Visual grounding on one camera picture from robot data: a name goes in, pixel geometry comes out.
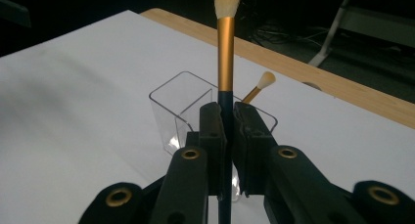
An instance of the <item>dark background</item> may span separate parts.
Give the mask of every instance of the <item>dark background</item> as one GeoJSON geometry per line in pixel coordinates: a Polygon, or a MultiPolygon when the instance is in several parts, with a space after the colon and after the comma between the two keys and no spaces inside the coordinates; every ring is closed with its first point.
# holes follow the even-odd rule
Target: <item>dark background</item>
{"type": "MultiPolygon", "coordinates": [[[[52,39],[108,16],[159,7],[215,27],[214,0],[10,0],[29,10],[31,27],[0,19],[0,56],[52,39]]],[[[351,0],[360,7],[415,19],[415,0],[351,0]]],[[[278,20],[292,34],[330,26],[342,0],[241,0],[236,35],[247,38],[262,22],[278,20]]]]}

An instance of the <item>makeup brush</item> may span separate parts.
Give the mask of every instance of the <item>makeup brush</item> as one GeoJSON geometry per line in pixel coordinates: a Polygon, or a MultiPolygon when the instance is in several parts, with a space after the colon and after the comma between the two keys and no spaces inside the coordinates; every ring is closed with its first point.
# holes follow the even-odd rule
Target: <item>makeup brush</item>
{"type": "Polygon", "coordinates": [[[214,0],[217,16],[217,50],[218,50],[218,93],[226,146],[223,154],[221,192],[219,200],[219,224],[231,223],[232,201],[232,157],[233,144],[233,57],[234,26],[239,0],[214,0]]]}
{"type": "Polygon", "coordinates": [[[260,78],[260,81],[256,85],[256,87],[254,87],[254,89],[242,100],[242,103],[244,104],[250,103],[253,100],[253,98],[257,94],[259,94],[261,90],[263,90],[264,88],[274,83],[275,80],[276,78],[273,73],[271,73],[270,71],[264,72],[262,77],[260,78]]]}

